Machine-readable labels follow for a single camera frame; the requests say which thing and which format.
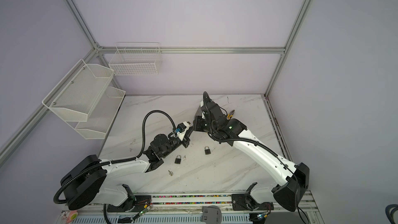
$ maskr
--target table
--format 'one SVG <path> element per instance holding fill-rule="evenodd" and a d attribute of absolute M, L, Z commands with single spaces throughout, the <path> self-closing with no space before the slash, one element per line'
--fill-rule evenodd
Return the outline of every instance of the table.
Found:
<path fill-rule="evenodd" d="M 256 137 L 282 154 L 261 95 L 210 95 L 228 112 L 235 109 L 240 120 Z M 151 110 L 168 113 L 175 124 L 193 122 L 201 95 L 126 96 L 100 153 L 101 159 L 136 156 L 142 146 L 142 120 Z M 166 116 L 153 113 L 146 122 L 145 150 L 157 134 L 169 134 L 172 125 Z M 188 148 L 178 147 L 164 164 L 152 172 L 121 177 L 136 193 L 242 192 L 253 182 L 271 185 L 275 181 L 249 156 L 227 143 L 219 144 L 205 132 L 193 132 Z M 205 155 L 205 146 L 211 150 Z M 180 155 L 181 164 L 174 160 Z"/>

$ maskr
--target black mounting plate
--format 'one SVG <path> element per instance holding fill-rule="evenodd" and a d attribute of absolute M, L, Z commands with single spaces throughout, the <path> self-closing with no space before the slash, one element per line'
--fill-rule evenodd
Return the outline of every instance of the black mounting plate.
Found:
<path fill-rule="evenodd" d="M 132 208 L 131 212 L 141 212 L 142 210 L 144 210 L 145 203 L 150 205 L 150 202 L 152 201 L 152 197 L 150 195 L 134 195 L 134 196 L 135 196 L 135 205 Z M 115 213 L 119 211 L 117 210 L 117 207 L 109 204 L 107 212 Z"/>
<path fill-rule="evenodd" d="M 245 202 L 245 195 L 244 194 L 232 194 L 232 209 L 233 210 L 249 210 L 246 208 L 246 202 Z M 258 207 L 256 210 L 274 210 L 273 203 L 272 202 L 263 202 L 260 204 L 260 207 Z"/>

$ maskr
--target padlock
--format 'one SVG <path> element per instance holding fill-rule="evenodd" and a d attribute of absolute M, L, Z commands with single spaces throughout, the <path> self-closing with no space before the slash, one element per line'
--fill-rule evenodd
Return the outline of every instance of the padlock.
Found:
<path fill-rule="evenodd" d="M 180 164 L 181 163 L 181 156 L 180 155 L 177 156 L 177 158 L 176 158 L 174 163 L 176 163 L 176 164 Z"/>
<path fill-rule="evenodd" d="M 205 154 L 206 155 L 209 155 L 211 152 L 210 152 L 210 148 L 208 147 L 208 146 L 206 146 L 205 147 Z"/>

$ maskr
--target purple-gray wall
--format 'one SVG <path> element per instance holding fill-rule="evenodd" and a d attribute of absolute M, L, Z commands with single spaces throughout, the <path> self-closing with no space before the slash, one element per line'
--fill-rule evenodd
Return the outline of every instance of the purple-gray wall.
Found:
<path fill-rule="evenodd" d="M 0 0 L 0 147 L 90 50 L 63 0 Z M 100 140 L 50 113 L 0 173 L 1 223 L 54 223 L 60 179 Z"/>
<path fill-rule="evenodd" d="M 398 0 L 314 0 L 270 100 L 325 223 L 398 204 Z"/>

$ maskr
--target white wire basket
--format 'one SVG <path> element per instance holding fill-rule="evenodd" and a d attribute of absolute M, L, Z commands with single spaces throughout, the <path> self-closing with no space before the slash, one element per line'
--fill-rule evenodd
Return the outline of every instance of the white wire basket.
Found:
<path fill-rule="evenodd" d="M 85 139 L 104 139 L 111 128 L 126 91 L 107 87 L 96 108 L 86 122 L 78 122 L 74 129 Z"/>
<path fill-rule="evenodd" d="M 115 75 L 158 74 L 162 56 L 157 42 L 117 42 L 109 67 Z"/>
<path fill-rule="evenodd" d="M 48 109 L 63 121 L 87 121 L 112 81 L 114 71 L 98 64 L 83 63 L 79 72 L 51 102 L 42 101 Z"/>

